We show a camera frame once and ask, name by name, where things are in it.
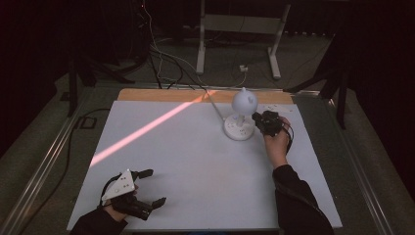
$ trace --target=person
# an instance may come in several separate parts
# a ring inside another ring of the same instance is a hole
[[[278,223],[285,235],[332,235],[334,230],[324,213],[318,209],[317,201],[308,184],[301,180],[287,161],[290,142],[290,122],[280,117],[283,128],[277,135],[263,135],[266,155],[273,166],[275,200]],[[115,211],[111,202],[82,216],[70,235],[116,235],[127,225],[127,214]]]

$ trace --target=person's right hand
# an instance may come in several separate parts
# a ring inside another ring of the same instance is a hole
[[[285,117],[280,117],[280,120],[284,122],[283,128],[289,131],[290,122]],[[281,165],[287,165],[287,146],[290,141],[287,132],[281,130],[274,137],[263,135],[263,139],[265,142],[266,154],[274,168]]]

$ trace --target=hand-mounted device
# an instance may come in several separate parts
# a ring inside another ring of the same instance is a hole
[[[291,135],[290,132],[284,128],[284,122],[280,119],[280,116],[277,112],[264,111],[261,114],[255,112],[253,114],[253,120],[255,121],[255,126],[260,130],[263,135],[270,135],[274,137],[281,131],[284,131],[289,137],[289,143],[287,146],[287,153],[293,144],[294,134]]]
[[[146,204],[138,201],[134,196],[134,181],[137,179],[137,177],[141,179],[152,175],[152,169],[146,169],[140,172],[130,171],[127,169],[123,174],[119,174],[111,178],[104,186],[98,208],[104,207],[102,202],[111,199],[111,206],[117,212],[126,213],[128,215],[147,220],[153,210],[158,209],[164,205],[165,198],[160,198],[156,201],[153,201],[151,204]],[[107,191],[110,183],[115,180],[116,182]]]

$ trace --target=person's left hand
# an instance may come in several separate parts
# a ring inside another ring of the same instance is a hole
[[[135,184],[134,195],[137,194],[137,189],[138,189],[138,185]],[[128,216],[128,214],[126,213],[122,213],[122,212],[114,210],[113,206],[111,205],[111,199],[105,202],[104,211],[106,211],[117,222],[123,221]]]

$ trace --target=white lamp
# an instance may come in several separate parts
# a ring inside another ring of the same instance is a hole
[[[224,122],[226,135],[233,140],[247,140],[254,134],[254,121],[245,119],[256,112],[258,100],[253,92],[245,87],[235,94],[232,101],[232,109],[236,112],[229,116]]]

